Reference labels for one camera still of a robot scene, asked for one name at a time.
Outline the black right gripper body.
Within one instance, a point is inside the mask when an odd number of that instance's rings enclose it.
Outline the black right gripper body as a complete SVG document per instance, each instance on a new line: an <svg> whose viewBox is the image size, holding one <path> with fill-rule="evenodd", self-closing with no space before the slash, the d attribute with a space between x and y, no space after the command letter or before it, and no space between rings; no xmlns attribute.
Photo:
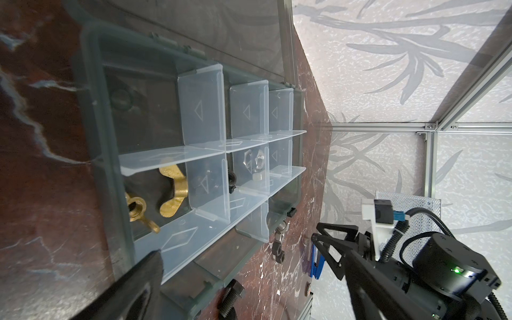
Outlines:
<svg viewBox="0 0 512 320"><path fill-rule="evenodd" d="M358 232L354 240L354 250L365 261L370 264L376 264L378 258L375 256L375 244L373 241L373 234L369 231L365 233Z"/></svg>

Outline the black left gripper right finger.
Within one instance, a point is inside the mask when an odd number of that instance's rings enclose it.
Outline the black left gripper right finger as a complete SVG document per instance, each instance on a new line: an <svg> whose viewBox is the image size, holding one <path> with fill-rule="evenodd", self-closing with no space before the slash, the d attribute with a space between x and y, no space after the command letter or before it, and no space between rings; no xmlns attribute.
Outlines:
<svg viewBox="0 0 512 320"><path fill-rule="evenodd" d="M439 297L410 275L408 290L374 268L354 251L345 254L345 278L356 319L439 319Z"/></svg>

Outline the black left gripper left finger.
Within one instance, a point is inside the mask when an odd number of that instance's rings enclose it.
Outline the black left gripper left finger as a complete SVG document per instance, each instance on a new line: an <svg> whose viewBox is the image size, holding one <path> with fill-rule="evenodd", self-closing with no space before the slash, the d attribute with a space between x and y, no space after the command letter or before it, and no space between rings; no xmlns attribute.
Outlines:
<svg viewBox="0 0 512 320"><path fill-rule="evenodd" d="M161 251L155 250L73 318L153 319L162 278Z"/></svg>

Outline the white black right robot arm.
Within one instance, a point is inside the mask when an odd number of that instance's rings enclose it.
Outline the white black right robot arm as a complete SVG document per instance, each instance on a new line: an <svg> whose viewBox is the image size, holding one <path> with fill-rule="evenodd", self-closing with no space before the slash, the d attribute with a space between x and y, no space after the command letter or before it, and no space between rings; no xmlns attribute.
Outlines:
<svg viewBox="0 0 512 320"><path fill-rule="evenodd" d="M458 241L430 210L375 218L394 225L379 249L357 226L319 223L312 235L332 272L345 280L357 319L505 319L495 295L501 280L484 256Z"/></svg>

